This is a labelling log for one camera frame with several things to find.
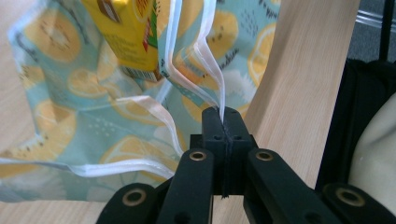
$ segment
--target patterned fabric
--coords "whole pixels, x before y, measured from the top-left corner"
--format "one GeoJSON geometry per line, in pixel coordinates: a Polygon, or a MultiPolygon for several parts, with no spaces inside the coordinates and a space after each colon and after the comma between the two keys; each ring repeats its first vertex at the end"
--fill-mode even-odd
{"type": "MultiPolygon", "coordinates": [[[[183,2],[173,61],[216,97],[219,85],[189,56],[203,2],[183,2]]],[[[162,70],[169,6],[156,1],[162,70]]],[[[224,75],[226,105],[243,115],[265,71],[278,11],[271,1],[216,4],[207,44],[224,75]]],[[[38,1],[8,37],[36,137],[0,154],[0,200],[106,202],[127,184],[155,187],[173,175],[208,102],[177,80],[125,76],[78,0],[38,1]]]]}

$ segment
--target wooden table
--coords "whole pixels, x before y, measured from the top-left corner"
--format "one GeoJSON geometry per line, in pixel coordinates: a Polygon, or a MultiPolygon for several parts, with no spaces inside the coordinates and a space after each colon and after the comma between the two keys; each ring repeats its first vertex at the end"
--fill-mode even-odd
{"type": "MultiPolygon", "coordinates": [[[[33,136],[6,30],[32,5],[0,6],[0,150],[33,136]]],[[[247,112],[259,146],[277,151],[315,186],[359,0],[282,0],[276,39],[262,84],[247,112]]],[[[0,203],[0,223],[94,223],[104,203],[0,203]]],[[[248,223],[241,197],[215,198],[213,223],[248,223]]]]}

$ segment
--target black fabric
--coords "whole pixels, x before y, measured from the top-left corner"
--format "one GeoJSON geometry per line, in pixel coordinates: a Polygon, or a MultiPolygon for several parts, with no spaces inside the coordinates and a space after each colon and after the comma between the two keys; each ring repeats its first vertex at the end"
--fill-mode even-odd
{"type": "Polygon", "coordinates": [[[355,146],[380,107],[396,92],[396,65],[346,60],[316,190],[346,183],[355,146]]]}

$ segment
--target yellow box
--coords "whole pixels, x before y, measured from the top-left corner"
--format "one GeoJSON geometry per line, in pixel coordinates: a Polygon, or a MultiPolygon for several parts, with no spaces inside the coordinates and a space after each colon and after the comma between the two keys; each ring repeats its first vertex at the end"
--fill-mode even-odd
{"type": "Polygon", "coordinates": [[[155,0],[82,0],[127,75],[157,81],[155,0]]]}

